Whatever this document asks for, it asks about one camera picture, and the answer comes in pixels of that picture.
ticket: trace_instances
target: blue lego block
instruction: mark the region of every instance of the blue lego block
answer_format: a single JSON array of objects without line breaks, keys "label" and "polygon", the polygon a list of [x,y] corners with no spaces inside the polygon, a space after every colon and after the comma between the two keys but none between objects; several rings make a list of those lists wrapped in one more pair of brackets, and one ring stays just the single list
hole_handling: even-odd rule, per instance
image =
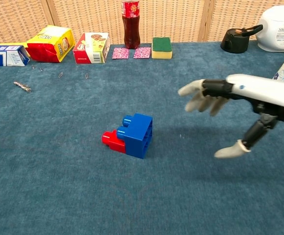
[{"label": "blue lego block", "polygon": [[125,116],[117,129],[117,138],[126,144],[126,154],[145,158],[153,137],[153,118],[143,114]]}]

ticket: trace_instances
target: green sponge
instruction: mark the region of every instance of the green sponge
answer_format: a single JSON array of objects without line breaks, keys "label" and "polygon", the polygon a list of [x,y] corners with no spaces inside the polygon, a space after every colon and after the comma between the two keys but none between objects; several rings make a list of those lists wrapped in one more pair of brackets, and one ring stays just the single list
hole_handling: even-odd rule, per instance
[{"label": "green sponge", "polygon": [[172,46],[170,38],[153,38],[152,43],[152,58],[153,59],[171,59]]}]

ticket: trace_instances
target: wicker panel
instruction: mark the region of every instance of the wicker panel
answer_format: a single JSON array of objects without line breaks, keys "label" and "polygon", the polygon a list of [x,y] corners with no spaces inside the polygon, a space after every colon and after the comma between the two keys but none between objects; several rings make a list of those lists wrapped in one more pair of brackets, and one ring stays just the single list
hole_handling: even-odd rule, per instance
[{"label": "wicker panel", "polygon": [[25,42],[46,25],[39,0],[0,0],[0,43]]},{"label": "wicker panel", "polygon": [[284,5],[284,0],[214,0],[211,27],[208,41],[222,41],[230,28],[252,27],[257,25],[262,13],[274,6]]},{"label": "wicker panel", "polygon": [[[83,32],[108,32],[112,44],[123,44],[120,0],[52,1],[61,26],[70,27],[76,40]],[[204,0],[141,0],[141,42],[149,43],[155,36],[197,41],[203,5]]]}]

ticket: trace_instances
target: pink coaster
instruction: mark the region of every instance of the pink coaster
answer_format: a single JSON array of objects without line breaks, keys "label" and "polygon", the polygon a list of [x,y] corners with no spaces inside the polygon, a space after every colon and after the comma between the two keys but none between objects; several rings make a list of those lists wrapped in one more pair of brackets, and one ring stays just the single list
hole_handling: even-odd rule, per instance
[{"label": "pink coaster", "polygon": [[112,54],[113,59],[128,59],[129,58],[129,49],[124,47],[117,47],[113,50]]},{"label": "pink coaster", "polygon": [[150,47],[139,47],[135,50],[134,59],[148,59],[151,55]]}]

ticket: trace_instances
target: robotic arm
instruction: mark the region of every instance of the robotic arm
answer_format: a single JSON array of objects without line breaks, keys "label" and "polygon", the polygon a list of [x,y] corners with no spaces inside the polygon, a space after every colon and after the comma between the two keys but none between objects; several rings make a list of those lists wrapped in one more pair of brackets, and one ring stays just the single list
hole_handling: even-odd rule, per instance
[{"label": "robotic arm", "polygon": [[284,122],[284,82],[246,74],[233,74],[225,80],[196,80],[178,91],[180,96],[193,93],[196,94],[185,107],[187,112],[204,112],[211,107],[210,115],[215,116],[230,99],[244,99],[250,102],[253,112],[260,115],[243,139],[231,147],[217,151],[216,158],[233,158],[249,153],[278,121]]}]

